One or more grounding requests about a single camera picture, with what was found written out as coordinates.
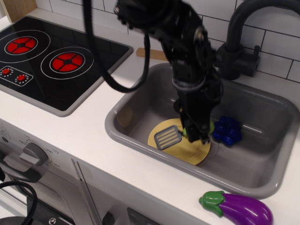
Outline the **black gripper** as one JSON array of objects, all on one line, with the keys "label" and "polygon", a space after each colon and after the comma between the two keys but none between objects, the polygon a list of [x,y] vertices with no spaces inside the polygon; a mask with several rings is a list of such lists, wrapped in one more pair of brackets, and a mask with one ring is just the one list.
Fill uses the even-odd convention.
[{"label": "black gripper", "polygon": [[189,142],[209,143],[210,114],[224,92],[220,79],[207,79],[199,83],[172,80],[179,96],[180,119]]}]

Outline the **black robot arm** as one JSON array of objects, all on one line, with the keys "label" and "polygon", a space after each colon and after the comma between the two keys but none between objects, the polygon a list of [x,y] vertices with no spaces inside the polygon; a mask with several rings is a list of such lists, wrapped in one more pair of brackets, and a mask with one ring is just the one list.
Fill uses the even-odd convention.
[{"label": "black robot arm", "polygon": [[115,13],[122,24],[161,43],[179,97],[174,109],[187,138],[207,143],[210,114],[221,100],[223,85],[200,17],[181,0],[119,0]]}]

